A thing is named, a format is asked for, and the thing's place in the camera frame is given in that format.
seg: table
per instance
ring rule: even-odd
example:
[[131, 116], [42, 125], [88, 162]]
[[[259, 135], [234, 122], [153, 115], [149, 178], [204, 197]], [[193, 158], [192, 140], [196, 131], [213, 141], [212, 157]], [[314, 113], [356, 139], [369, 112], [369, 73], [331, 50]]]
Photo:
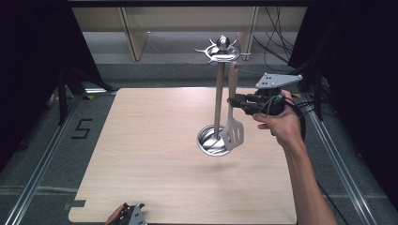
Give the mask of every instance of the table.
[[69, 219], [103, 222], [126, 202], [144, 203], [148, 223], [296, 224], [283, 149], [244, 111], [234, 109], [244, 144], [225, 157], [199, 150], [214, 104], [215, 88], [120, 89], [75, 198], [84, 207]]

